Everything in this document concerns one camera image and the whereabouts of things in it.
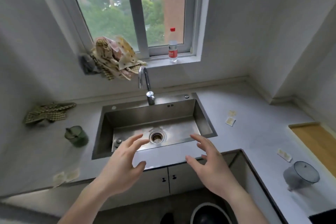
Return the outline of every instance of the stainless steel sink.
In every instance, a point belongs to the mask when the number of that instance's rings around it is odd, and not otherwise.
[[[92,159],[105,158],[128,137],[143,133],[150,142],[139,150],[192,141],[198,133],[217,136],[196,93],[104,106]]]

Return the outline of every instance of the person's hand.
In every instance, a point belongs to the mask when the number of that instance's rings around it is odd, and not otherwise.
[[[146,161],[141,161],[136,167],[132,165],[135,152],[142,145],[149,143],[148,139],[140,140],[142,136],[143,134],[134,135],[123,141],[100,175],[92,182],[96,188],[103,190],[107,197],[128,190],[145,169]]]
[[[202,154],[202,158],[207,162],[202,165],[195,158],[186,156],[187,163],[195,170],[205,187],[228,200],[231,193],[241,190],[242,187],[233,176],[222,154],[209,139],[196,134],[190,136],[198,142],[197,146],[206,152],[207,155]]]

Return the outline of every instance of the gray countertop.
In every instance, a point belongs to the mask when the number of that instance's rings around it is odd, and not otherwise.
[[[196,92],[218,136],[211,138],[220,152],[243,149],[254,169],[289,223],[310,223],[307,216],[336,206],[336,179],[326,171],[311,153],[300,144],[288,128],[290,124],[312,122],[302,110],[291,103],[269,105],[248,84],[210,86],[194,90],[180,90],[157,94],[156,97]],[[68,112],[68,118],[46,128],[28,131],[15,145],[11,145],[2,160],[0,195],[22,193],[51,187],[53,176],[61,171],[80,169],[74,180],[95,178],[108,158],[92,160],[102,107],[122,102],[143,100],[133,97],[123,100],[80,104]],[[234,110],[233,127],[225,124],[230,110]],[[83,148],[74,148],[64,138],[66,127],[80,125],[90,141]],[[298,160],[313,165],[321,180],[310,189],[289,192],[282,173],[291,164],[279,157],[278,148]],[[169,145],[138,151],[133,160],[142,160],[146,168],[172,165],[185,161],[185,155],[199,157],[202,151],[195,142]]]

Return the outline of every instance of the drain strainer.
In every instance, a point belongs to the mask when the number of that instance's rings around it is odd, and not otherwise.
[[[163,140],[165,139],[165,134],[162,131],[153,131],[150,135],[149,135],[149,140],[152,143],[161,143]]]

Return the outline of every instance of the chrome faucet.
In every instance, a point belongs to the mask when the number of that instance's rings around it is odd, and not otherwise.
[[[145,74],[145,79],[146,79],[146,85],[147,85],[147,101],[149,105],[153,105],[155,104],[155,97],[154,97],[154,93],[153,91],[151,91],[151,85],[149,83],[149,77],[148,77],[148,72],[147,72],[147,68],[145,68],[144,66],[141,66],[139,69],[139,89],[142,89],[142,75]]]

